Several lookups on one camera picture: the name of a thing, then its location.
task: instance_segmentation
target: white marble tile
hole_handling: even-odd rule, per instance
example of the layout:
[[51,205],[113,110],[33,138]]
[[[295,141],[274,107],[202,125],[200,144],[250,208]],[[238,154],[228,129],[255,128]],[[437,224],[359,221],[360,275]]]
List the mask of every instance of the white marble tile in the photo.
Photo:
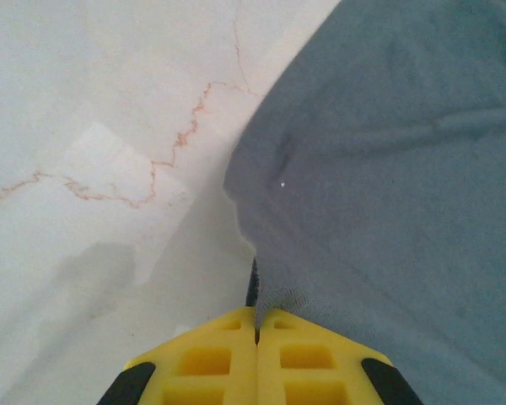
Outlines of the white marble tile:
[[336,3],[0,2],[0,403],[96,403],[242,305],[225,164]]

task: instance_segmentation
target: yellow plastic part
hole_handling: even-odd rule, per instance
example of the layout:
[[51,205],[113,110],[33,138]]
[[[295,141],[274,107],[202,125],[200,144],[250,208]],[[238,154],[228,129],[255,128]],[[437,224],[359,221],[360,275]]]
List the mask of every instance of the yellow plastic part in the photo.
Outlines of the yellow plastic part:
[[132,360],[156,365],[139,405],[383,405],[362,369],[383,355],[282,310],[242,308]]

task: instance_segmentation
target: yellow object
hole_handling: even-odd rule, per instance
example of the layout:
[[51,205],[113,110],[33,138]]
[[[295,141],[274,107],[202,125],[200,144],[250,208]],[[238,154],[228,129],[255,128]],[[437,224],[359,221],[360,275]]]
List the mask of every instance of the yellow object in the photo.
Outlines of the yellow object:
[[383,355],[282,310],[221,316],[132,360],[155,365],[138,405],[383,405],[363,359]]

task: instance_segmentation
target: gray fabric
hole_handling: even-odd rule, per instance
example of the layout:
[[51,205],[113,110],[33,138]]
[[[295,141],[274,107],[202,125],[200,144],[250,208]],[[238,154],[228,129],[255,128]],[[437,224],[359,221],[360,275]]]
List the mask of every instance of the gray fabric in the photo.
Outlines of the gray fabric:
[[506,2],[346,0],[225,188],[283,308],[387,354],[430,404],[506,404]]

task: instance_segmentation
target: black plastic part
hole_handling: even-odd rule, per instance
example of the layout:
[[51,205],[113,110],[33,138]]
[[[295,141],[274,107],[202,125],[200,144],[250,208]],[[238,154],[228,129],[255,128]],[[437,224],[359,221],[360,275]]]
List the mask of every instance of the black plastic part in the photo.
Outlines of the black plastic part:
[[155,364],[141,363],[122,371],[97,405],[138,405]]
[[377,359],[362,360],[362,367],[384,405],[423,405],[395,367]]
[[245,297],[245,306],[255,306],[259,294],[259,273],[256,268],[256,260],[253,260],[251,266],[250,284],[247,286],[247,295]]

